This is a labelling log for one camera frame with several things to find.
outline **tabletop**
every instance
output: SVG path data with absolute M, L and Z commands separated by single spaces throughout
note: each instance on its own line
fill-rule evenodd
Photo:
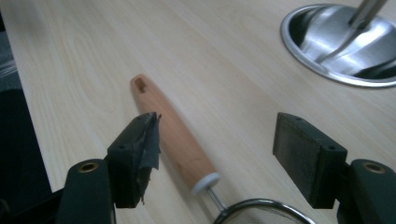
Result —
M 348 150 L 396 168 L 396 89 L 346 86 L 298 63 L 280 37 L 297 7 L 357 0 L 3 0 L 21 83 L 52 190 L 68 169 L 103 158 L 139 112 L 130 80 L 145 74 L 182 117 L 221 174 L 227 204 L 249 198 L 314 210 L 272 154 L 276 114 L 306 119 Z M 380 15 L 396 23 L 396 2 Z M 165 155 L 145 204 L 119 223 L 210 223 L 219 211 L 193 196 Z

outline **wooden table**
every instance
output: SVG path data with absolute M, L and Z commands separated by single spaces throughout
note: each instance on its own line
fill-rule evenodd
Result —
M 227 204 L 261 197 L 314 210 L 272 155 L 276 113 L 307 119 L 348 149 L 396 169 L 396 89 L 367 90 L 320 77 L 284 47 L 279 26 L 315 0 L 4 0 L 1 12 L 52 189 L 79 161 L 103 158 L 138 115 L 129 81 L 146 74 L 163 91 L 222 175 Z M 380 14 L 396 22 L 396 2 Z M 119 223 L 210 223 L 165 156 L 146 204 Z

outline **hole in handle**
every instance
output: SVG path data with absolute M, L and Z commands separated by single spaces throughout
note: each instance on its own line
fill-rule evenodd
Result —
M 146 83 L 143 81 L 142 78 L 138 78 L 137 80 L 135 80 L 134 84 L 136 85 L 137 90 L 140 93 L 145 93 L 148 88 L 148 86 L 146 85 Z

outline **whisk handle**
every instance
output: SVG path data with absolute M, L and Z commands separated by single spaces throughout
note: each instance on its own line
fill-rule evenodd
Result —
M 161 149 L 176 165 L 191 191 L 198 193 L 214 186 L 219 181 L 214 165 L 160 89 L 144 75 L 134 77 L 131 86 L 141 113 L 161 114 Z

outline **metal rod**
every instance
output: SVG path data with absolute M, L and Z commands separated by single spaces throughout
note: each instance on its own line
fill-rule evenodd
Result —
M 219 198 L 219 196 L 215 193 L 215 191 L 213 191 L 212 188 L 207 188 L 207 192 L 209 193 L 210 198 L 213 200 L 213 202 L 218 207 L 220 212 L 227 209 L 227 206 L 225 205 L 225 203 Z
M 364 29 L 386 2 L 387 0 L 363 0 L 349 21 L 352 29 Z

